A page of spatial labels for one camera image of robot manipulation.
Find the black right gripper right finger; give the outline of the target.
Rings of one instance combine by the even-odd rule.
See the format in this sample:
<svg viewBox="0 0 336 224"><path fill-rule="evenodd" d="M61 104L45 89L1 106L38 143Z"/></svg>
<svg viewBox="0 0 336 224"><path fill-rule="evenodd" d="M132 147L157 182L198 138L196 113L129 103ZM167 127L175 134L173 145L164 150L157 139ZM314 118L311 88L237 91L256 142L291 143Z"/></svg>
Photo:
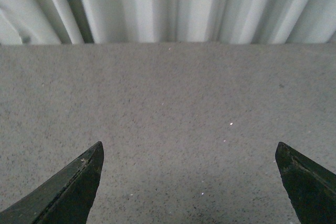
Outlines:
<svg viewBox="0 0 336 224"><path fill-rule="evenodd" d="M335 174L284 142L275 159L300 223L335 223Z"/></svg>

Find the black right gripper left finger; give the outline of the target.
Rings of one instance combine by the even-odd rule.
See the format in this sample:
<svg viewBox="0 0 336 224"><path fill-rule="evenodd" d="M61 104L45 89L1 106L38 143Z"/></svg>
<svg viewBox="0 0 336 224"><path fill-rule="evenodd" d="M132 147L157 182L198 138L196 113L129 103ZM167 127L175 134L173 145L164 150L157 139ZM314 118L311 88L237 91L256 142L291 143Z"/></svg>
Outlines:
<svg viewBox="0 0 336 224"><path fill-rule="evenodd" d="M101 141L1 212L1 223L86 223L100 184Z"/></svg>

